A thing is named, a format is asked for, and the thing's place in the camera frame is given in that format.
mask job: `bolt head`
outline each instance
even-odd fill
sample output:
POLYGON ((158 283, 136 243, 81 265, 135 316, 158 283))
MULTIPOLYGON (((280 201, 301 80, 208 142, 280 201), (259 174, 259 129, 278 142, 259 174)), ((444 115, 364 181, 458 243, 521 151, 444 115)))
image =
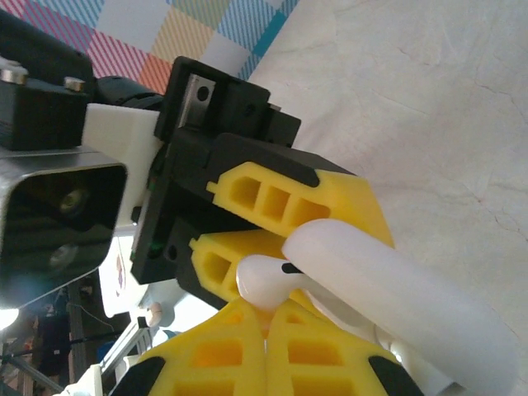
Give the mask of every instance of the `bolt head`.
POLYGON ((65 77, 64 78, 64 87, 73 92, 82 92, 84 91, 84 81, 80 78, 75 77, 65 77))
POLYGON ((27 70, 24 68, 3 68, 0 70, 0 81, 16 85, 26 85, 27 74, 27 70))

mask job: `white plastic tube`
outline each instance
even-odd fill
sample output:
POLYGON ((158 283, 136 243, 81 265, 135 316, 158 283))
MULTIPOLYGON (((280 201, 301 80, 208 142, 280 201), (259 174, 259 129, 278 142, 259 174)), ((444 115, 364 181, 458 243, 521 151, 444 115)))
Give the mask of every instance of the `white plastic tube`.
POLYGON ((297 228, 283 253, 466 389, 482 396, 511 392, 519 370, 516 337, 490 307, 435 272, 331 219, 297 228))

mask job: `white earbud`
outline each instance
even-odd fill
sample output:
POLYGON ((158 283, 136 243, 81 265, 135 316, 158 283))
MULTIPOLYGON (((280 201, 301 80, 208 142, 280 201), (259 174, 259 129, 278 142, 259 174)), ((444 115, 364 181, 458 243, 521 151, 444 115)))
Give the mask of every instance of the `white earbud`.
POLYGON ((271 311, 286 301, 293 290, 305 289, 309 278, 288 261, 252 255, 238 264, 237 285, 247 302, 271 311))

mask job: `plaid fabric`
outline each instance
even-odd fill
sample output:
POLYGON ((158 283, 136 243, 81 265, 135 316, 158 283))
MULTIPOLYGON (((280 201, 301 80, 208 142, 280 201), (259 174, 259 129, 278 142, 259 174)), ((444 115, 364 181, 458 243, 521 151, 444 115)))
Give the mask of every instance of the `plaid fabric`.
POLYGON ((0 0, 0 8, 87 53, 97 77, 164 93, 178 55, 248 79, 299 0, 0 0))

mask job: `yellow 3d-printed part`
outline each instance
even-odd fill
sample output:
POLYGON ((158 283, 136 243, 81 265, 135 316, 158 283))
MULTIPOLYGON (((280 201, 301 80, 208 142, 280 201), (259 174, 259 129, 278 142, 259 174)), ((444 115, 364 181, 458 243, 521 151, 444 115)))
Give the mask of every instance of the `yellow 3d-printed part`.
POLYGON ((149 396, 387 396, 368 359, 396 363, 292 300, 273 314, 242 298, 141 360, 154 356, 166 363, 149 396))
POLYGON ((149 396, 264 396, 266 355, 262 319, 243 299, 213 318, 147 351, 165 366, 149 396))
POLYGON ((306 186, 255 163, 222 174, 207 190, 213 203, 287 238, 314 219, 339 219, 393 246, 381 208, 367 180, 346 173, 315 170, 319 184, 306 186))

